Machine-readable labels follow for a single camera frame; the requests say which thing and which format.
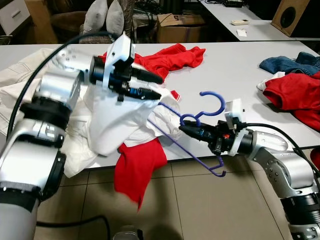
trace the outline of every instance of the desk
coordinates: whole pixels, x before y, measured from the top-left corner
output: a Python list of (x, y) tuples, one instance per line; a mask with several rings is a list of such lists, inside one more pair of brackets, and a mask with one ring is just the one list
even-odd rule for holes
[[(320, 38), (288, 37), (271, 25), (270, 20), (262, 20), (244, 7), (225, 7), (223, 4), (208, 4), (205, 0), (202, 5), (221, 22), (239, 41), (320, 41)], [(249, 20), (249, 25), (235, 26), (232, 20)], [(238, 36), (237, 29), (245, 29), (247, 36)]]
[[(146, 56), (171, 45), (137, 44), (136, 52)], [(298, 41), (186, 43), (184, 45), (187, 49), (194, 46), (206, 48), (206, 52), (200, 66), (196, 68), (185, 67), (173, 71), (165, 80), (169, 89), (176, 90), (181, 95), (180, 108), (182, 113), (197, 114), (200, 111), (215, 111), (219, 107), (217, 99), (212, 96), (199, 96), (201, 91), (215, 91), (221, 94), (227, 102), (241, 98), (247, 122), (274, 125), (288, 133), (300, 147), (310, 148), (320, 145), (318, 132), (302, 124), (288, 112), (277, 113), (271, 110), (267, 105), (269, 100), (256, 88), (257, 83), (271, 76), (270, 73), (258, 68), (259, 63), (264, 59), (280, 55), (295, 58), (301, 51), (316, 55), (314, 51)], [(0, 70), (40, 48), (55, 48), (57, 46), (0, 46), (0, 55), (6, 56), (0, 60)], [(108, 48), (103, 44), (78, 44), (74, 47), (93, 55), (101, 55)], [(224, 119), (223, 114), (214, 117), (201, 117), (203, 122), (211, 125), (216, 125), (218, 120)], [(274, 132), (267, 128), (260, 129), (265, 132)], [(205, 142), (199, 142), (186, 135), (183, 135), (179, 142), (197, 157), (212, 156)], [(164, 142), (163, 146), (168, 160), (190, 158), (174, 144), (167, 145)], [(114, 166), (118, 158), (117, 152), (107, 158), (99, 156), (90, 168)]]

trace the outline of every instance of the white cloth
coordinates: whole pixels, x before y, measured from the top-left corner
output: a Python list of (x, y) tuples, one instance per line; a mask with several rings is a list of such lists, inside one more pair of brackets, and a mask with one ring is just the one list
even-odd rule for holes
[(286, 75), (286, 73), (284, 71), (278, 71), (276, 74), (274, 74), (272, 77), (266, 78), (265, 80), (261, 81), (258, 83), (258, 85), (256, 86), (260, 91), (264, 91), (266, 90), (267, 86), (266, 86), (266, 82), (268, 82), (271, 79), (278, 79), (278, 78), (282, 78)]
[[(12, 108), (25, 81), (51, 52), (52, 49), (42, 48), (0, 71), (0, 131), (3, 134), (7, 134)], [(45, 69), (40, 71), (37, 78), (33, 80), (23, 98), (24, 102), (31, 101)], [(134, 77), (130, 85), (153, 89), (162, 95), (162, 102), (176, 109), (177, 112), (180, 111), (178, 102), (164, 85), (138, 81)], [(61, 148), (61, 152), (67, 156), (64, 166), (67, 177), (70, 178), (91, 165), (97, 153), (109, 155), (123, 142), (128, 147), (133, 147), (161, 136), (162, 133), (148, 123), (147, 118), (153, 120), (173, 138), (179, 138), (181, 134), (179, 117), (163, 106), (158, 106), (159, 101), (141, 101), (125, 97), (124, 102), (118, 103), (117, 97), (118, 95), (109, 89), (105, 93), (102, 88), (94, 85), (88, 88), (81, 87), (80, 97), (70, 116)], [(23, 114), (19, 112), (16, 121), (22, 117)]]
[(109, 11), (106, 15), (105, 24), (106, 30), (109, 33), (114, 34), (117, 37), (123, 33), (125, 17), (118, 0), (113, 0), (111, 3)]
[(107, 12), (107, 0), (95, 0), (85, 14), (83, 33), (99, 32), (105, 23)]

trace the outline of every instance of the blue jeans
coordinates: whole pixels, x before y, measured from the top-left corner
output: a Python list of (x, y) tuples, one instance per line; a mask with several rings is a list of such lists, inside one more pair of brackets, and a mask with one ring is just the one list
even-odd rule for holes
[(272, 74), (285, 72), (285, 74), (303, 73), (311, 76), (320, 71), (320, 56), (315, 57), (302, 51), (296, 60), (286, 56), (270, 57), (261, 62), (259, 67)]

